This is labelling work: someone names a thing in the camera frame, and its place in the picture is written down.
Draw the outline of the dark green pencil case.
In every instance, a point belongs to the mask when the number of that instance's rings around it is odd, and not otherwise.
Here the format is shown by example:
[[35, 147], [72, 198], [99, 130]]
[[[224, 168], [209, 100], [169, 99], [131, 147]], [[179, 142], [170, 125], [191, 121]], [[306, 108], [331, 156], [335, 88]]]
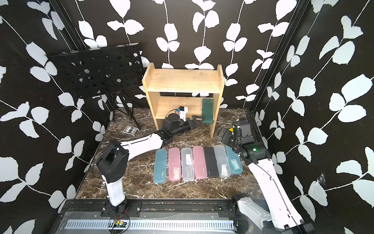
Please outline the dark green pencil case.
[[213, 100], [209, 98], [202, 99], [202, 117], [203, 124], [213, 124]]

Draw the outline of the light blue pencil case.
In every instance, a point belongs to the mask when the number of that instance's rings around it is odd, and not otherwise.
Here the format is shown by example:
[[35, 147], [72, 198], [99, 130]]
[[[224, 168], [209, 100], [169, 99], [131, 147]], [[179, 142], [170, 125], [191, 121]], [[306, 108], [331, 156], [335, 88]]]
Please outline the light blue pencil case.
[[225, 146], [228, 157], [230, 171], [233, 175], [239, 175], [243, 173], [243, 167], [241, 160], [237, 153], [235, 153], [231, 147]]

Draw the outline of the frosted white pencil case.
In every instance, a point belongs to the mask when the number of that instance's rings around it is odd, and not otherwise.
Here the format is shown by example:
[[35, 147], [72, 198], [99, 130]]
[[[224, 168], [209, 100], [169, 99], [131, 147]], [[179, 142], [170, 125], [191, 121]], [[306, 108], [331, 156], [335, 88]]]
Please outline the frosted white pencil case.
[[222, 178], [228, 178], [231, 176], [231, 170], [229, 166], [229, 161], [224, 145], [216, 145], [213, 147], [214, 154], [217, 161], [217, 168], [219, 176]]

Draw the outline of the dark grey pencil case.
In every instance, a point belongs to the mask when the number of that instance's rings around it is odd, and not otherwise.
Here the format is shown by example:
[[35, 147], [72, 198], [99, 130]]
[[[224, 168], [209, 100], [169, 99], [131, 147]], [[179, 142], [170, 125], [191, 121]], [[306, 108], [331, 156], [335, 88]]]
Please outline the dark grey pencil case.
[[204, 155], [205, 155], [208, 178], [219, 177], [219, 171], [217, 167], [217, 160], [215, 157], [214, 148], [213, 147], [204, 148]]

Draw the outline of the clear frosted pencil case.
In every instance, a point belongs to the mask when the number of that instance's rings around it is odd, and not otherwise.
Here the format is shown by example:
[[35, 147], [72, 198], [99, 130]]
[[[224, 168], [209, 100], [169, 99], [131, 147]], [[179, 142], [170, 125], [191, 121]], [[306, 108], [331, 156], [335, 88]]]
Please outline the clear frosted pencil case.
[[183, 148], [181, 150], [182, 158], [182, 178], [185, 181], [192, 181], [195, 178], [193, 154], [191, 148]]

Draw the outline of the small pink pencil case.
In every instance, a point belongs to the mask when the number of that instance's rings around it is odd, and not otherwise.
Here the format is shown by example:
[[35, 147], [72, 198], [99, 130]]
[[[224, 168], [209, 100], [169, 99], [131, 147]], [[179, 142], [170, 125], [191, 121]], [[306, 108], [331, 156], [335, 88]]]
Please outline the small pink pencil case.
[[181, 155], [180, 149], [173, 147], [168, 151], [168, 177], [170, 181], [181, 179]]

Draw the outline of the teal pencil case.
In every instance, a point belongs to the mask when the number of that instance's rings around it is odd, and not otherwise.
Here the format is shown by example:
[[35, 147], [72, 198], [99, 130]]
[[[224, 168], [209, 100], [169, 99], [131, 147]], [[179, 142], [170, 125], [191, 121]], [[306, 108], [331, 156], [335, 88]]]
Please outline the teal pencil case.
[[159, 149], [155, 153], [154, 162], [154, 183], [160, 184], [166, 182], [167, 175], [167, 151], [165, 149]]

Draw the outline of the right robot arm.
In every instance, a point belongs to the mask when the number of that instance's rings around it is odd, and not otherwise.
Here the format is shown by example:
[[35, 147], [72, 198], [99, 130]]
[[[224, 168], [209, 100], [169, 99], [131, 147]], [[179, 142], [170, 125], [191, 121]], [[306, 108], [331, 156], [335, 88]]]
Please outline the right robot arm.
[[265, 210], [249, 197], [236, 203], [241, 214], [263, 234], [314, 234], [313, 224], [306, 223], [291, 203], [275, 171], [271, 155], [249, 127], [222, 128], [217, 140], [230, 147], [248, 165], [264, 195]]

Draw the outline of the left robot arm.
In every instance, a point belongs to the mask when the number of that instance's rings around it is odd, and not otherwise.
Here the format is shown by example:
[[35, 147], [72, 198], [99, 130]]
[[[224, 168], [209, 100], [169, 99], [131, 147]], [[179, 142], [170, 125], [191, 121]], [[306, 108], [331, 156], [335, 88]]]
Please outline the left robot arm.
[[167, 146], [175, 136], [198, 128], [204, 120], [204, 117], [196, 115], [183, 120], [171, 113], [164, 119], [162, 128], [148, 136], [125, 142], [111, 141], [95, 163], [105, 182], [108, 202], [117, 207], [125, 201], [122, 178], [129, 160]]

